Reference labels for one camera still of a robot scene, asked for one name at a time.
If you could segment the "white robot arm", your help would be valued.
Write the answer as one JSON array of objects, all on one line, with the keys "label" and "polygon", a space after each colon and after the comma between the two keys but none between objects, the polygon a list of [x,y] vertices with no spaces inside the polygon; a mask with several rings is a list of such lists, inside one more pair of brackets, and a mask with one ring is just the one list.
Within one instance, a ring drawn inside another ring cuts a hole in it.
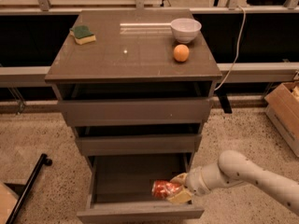
[{"label": "white robot arm", "polygon": [[299,216],[299,182],[267,171],[234,150],[225,150],[217,161],[192,168],[170,182],[183,185],[196,196],[206,195],[213,189],[251,184]]}]

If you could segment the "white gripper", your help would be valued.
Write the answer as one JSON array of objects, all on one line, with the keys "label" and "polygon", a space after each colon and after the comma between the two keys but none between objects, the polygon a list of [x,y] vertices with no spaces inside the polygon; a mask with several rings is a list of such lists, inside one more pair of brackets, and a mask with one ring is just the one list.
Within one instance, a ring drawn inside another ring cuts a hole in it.
[{"label": "white gripper", "polygon": [[170,182],[186,186],[187,188],[181,189],[175,194],[167,197],[166,199],[170,203],[187,203],[192,199],[192,194],[196,196],[204,196],[210,193],[210,189],[203,179],[201,167],[193,168],[188,173],[176,175]]}]

